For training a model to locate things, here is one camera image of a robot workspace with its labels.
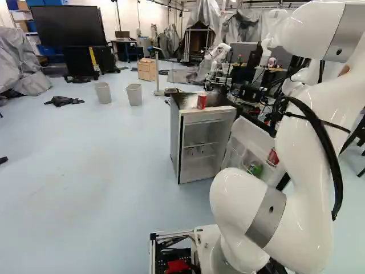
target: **mini fridge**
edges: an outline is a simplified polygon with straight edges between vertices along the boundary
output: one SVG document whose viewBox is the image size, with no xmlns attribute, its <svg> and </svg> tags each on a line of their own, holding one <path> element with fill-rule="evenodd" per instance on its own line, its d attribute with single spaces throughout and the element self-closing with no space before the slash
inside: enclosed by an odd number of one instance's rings
<svg viewBox="0 0 365 274">
<path fill-rule="evenodd" d="M 274 139 L 243 117 L 221 94 L 209 94 L 204 110 L 197 94 L 171 95 L 171 160 L 178 184 L 214 177 L 236 167 L 276 187 L 285 170 L 268 161 Z"/>
</svg>

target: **red can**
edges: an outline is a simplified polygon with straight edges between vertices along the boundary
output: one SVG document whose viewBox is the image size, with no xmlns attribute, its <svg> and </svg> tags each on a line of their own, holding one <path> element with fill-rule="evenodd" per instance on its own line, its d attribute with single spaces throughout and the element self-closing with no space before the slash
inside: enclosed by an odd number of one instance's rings
<svg viewBox="0 0 365 274">
<path fill-rule="evenodd" d="M 201 92 L 198 95 L 198 104 L 197 104 L 197 108 L 199 108 L 200 110 L 205 109 L 205 104 L 206 104 L 206 93 L 205 92 Z"/>
<path fill-rule="evenodd" d="M 269 165 L 276 167 L 279 163 L 279 157 L 276 153 L 275 147 L 273 147 L 269 153 L 269 157 L 267 157 L 266 161 Z"/>
</svg>

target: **blue floor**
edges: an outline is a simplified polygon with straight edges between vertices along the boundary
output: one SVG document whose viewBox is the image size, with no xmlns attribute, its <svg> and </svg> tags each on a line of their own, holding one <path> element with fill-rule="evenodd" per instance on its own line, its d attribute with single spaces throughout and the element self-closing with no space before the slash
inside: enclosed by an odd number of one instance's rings
<svg viewBox="0 0 365 274">
<path fill-rule="evenodd" d="M 160 62 L 160 69 L 171 63 Z M 173 87 L 160 75 L 160 88 Z M 156 82 L 124 70 L 100 78 L 112 100 L 100 105 L 94 84 L 54 87 L 14 99 L 0 111 L 0 273 L 148 273 L 148 236 L 214 223 L 211 180 L 179 187 L 169 156 L 170 108 L 153 96 Z M 143 105 L 130 107 L 125 88 L 142 83 Z M 202 87 L 177 84 L 184 91 Z M 83 99 L 56 108 L 53 96 Z M 350 147 L 341 157 L 343 210 L 325 273 L 362 273 L 364 158 Z"/>
</svg>

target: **wooden drawer unit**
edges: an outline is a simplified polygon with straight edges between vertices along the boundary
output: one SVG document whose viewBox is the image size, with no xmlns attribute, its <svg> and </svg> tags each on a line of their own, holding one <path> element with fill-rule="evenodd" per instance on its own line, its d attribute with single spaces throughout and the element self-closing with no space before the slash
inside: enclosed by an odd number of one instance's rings
<svg viewBox="0 0 365 274">
<path fill-rule="evenodd" d="M 156 80 L 156 62 L 153 59 L 143 58 L 137 63 L 138 78 L 147 81 Z"/>
</svg>

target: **green can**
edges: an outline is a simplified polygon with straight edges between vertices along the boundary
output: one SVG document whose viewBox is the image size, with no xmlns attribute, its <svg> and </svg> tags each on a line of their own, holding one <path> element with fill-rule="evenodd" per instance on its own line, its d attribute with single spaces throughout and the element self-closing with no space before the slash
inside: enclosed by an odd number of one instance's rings
<svg viewBox="0 0 365 274">
<path fill-rule="evenodd" d="M 262 174 L 262 164 L 252 161 L 249 168 L 247 169 L 247 172 L 251 173 L 256 178 L 260 178 Z"/>
</svg>

